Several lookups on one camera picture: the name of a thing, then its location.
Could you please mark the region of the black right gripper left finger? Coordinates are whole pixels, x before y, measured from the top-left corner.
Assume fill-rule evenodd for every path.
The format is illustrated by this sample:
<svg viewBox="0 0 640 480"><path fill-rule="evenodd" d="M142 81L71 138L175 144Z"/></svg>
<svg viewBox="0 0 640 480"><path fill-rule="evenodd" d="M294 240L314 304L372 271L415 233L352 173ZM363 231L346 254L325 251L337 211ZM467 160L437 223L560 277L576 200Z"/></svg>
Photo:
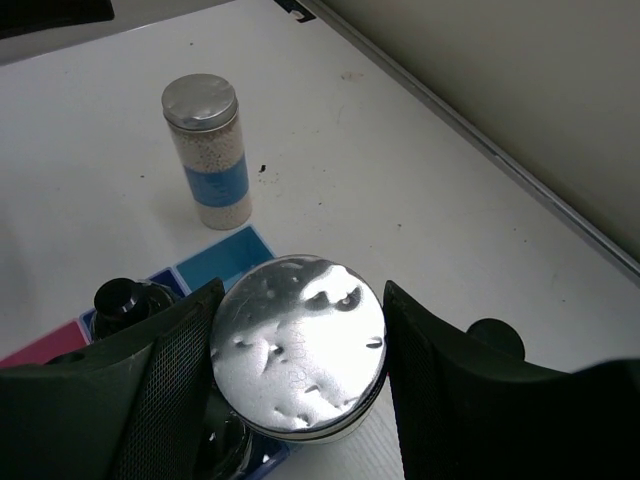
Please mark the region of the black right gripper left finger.
<svg viewBox="0 0 640 480"><path fill-rule="evenodd" d="M223 296L214 279L104 340L2 369L2 478L192 478Z"/></svg>

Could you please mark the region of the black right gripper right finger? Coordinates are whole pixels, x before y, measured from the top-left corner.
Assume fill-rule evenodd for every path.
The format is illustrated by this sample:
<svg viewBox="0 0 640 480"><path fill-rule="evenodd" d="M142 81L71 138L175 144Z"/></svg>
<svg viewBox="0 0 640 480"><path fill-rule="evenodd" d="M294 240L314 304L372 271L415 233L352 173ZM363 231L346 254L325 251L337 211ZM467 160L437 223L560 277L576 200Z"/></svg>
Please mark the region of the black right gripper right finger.
<svg viewBox="0 0 640 480"><path fill-rule="evenodd" d="M408 479L635 479L639 363L564 373L499 352L394 282L388 367Z"/></svg>

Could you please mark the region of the silver-lid salt bottle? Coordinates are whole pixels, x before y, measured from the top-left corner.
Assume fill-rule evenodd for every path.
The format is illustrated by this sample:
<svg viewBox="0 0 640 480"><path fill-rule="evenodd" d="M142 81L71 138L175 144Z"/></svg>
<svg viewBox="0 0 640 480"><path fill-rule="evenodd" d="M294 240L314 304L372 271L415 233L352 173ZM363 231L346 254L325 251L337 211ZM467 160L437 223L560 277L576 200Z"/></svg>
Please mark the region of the silver-lid salt bottle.
<svg viewBox="0 0 640 480"><path fill-rule="evenodd" d="M326 443L356 430L385 382L380 301L354 270L313 255L264 262L218 307L214 385L252 430Z"/></svg>
<svg viewBox="0 0 640 480"><path fill-rule="evenodd" d="M213 74L189 74L163 91L164 119L201 222L232 230L252 212L248 166L234 87Z"/></svg>

